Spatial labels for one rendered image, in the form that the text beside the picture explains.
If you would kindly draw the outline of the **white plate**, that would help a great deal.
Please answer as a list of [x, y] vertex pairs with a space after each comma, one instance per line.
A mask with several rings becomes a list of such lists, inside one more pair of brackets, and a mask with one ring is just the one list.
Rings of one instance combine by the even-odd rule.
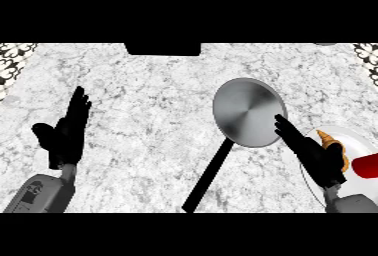
[[[306, 136], [310, 137], [318, 143], [322, 143], [318, 131], [325, 132], [335, 140], [343, 143], [349, 161], [378, 153], [378, 149], [374, 147], [371, 142], [352, 129], [343, 128], [340, 126], [321, 126], [315, 128], [306, 134]], [[315, 183], [304, 167], [300, 167], [300, 170], [312, 195], [315, 196], [319, 204], [327, 206], [322, 188]], [[363, 194], [378, 204], [378, 178], [362, 178], [355, 173], [353, 167], [349, 167], [347, 171], [344, 172], [344, 176], [347, 182], [341, 185], [338, 195], [346, 197], [353, 194]]]

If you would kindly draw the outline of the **golden brown croissant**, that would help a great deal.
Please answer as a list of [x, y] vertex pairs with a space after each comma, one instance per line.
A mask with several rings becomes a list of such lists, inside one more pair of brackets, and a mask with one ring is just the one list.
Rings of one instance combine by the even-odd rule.
[[322, 140], [322, 148], [327, 150], [328, 159], [335, 167], [341, 168], [341, 172], [346, 172], [350, 166], [350, 161], [346, 156], [346, 148], [340, 140], [337, 140], [322, 130], [318, 130], [318, 135]]

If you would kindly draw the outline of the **red can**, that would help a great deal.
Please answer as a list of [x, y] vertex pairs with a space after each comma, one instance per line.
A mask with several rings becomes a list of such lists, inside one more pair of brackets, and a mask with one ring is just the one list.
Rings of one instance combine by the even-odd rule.
[[362, 178], [378, 178], [378, 153], [356, 158], [352, 167]]

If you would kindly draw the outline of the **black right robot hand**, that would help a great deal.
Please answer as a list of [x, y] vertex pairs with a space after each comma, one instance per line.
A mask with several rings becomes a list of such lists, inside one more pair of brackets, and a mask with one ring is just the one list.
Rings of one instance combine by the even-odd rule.
[[303, 167], [322, 188], [331, 188], [346, 182], [343, 174], [344, 159], [343, 147], [340, 143], [334, 143], [328, 148], [306, 137], [287, 118], [278, 114], [276, 119], [276, 134], [284, 139], [287, 146], [293, 150]]

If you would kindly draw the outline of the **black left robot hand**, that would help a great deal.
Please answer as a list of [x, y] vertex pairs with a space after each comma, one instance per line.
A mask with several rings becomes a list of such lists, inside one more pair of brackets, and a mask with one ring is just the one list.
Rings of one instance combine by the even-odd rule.
[[84, 88], [76, 88], [67, 115], [56, 126], [36, 123], [31, 127], [40, 147], [49, 152], [49, 168], [58, 170], [65, 164], [76, 165], [83, 156], [84, 129], [89, 120], [92, 102], [84, 94]]

